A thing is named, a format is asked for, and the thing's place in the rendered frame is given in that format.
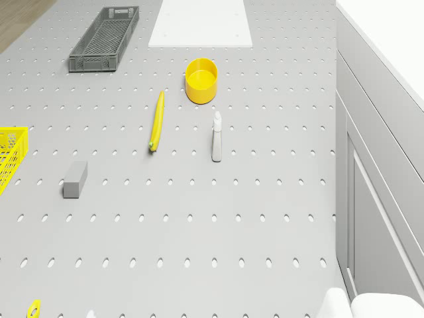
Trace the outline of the small white bottle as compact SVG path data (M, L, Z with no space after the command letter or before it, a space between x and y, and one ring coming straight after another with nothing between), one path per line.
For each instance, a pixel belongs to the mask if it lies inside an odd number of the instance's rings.
M215 112L213 119L213 140L211 157L214 162L222 160L222 117L220 112Z

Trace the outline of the banana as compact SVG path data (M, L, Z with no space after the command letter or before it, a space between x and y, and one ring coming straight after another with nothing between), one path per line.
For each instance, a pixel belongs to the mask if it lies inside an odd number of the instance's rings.
M161 91L156 104L156 111L154 116L154 123L152 127L152 133L149 141L149 150L155 152L158 148L160 141L160 135L162 131L162 123L164 117L164 92Z

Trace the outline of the yellow bowl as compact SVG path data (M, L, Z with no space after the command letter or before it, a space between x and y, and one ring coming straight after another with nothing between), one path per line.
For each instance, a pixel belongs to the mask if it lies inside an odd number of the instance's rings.
M217 93L218 71L208 58L197 58L189 63L185 71L185 92L196 104L210 102Z

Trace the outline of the white board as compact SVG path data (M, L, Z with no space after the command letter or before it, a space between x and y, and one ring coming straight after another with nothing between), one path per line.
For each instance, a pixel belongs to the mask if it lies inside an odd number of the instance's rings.
M163 0L150 48L251 48L243 0Z

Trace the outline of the grey cube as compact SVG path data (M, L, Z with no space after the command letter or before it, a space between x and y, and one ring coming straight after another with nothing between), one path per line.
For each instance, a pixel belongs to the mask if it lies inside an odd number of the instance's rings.
M64 178L64 198L79 198L87 179L87 161L75 161Z

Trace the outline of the dark grey basket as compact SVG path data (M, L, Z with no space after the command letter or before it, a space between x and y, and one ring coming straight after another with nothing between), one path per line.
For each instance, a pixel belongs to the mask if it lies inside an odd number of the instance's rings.
M70 53L69 71L115 71L138 20L138 6L102 8Z

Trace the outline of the white cabinet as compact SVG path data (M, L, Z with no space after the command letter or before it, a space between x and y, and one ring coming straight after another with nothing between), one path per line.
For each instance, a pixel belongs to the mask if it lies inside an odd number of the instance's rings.
M336 0L336 254L424 306L424 0Z

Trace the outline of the yellow basket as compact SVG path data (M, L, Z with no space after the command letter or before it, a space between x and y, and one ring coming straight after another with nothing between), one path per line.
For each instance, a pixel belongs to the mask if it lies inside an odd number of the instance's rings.
M0 195L28 152L27 127L0 127Z

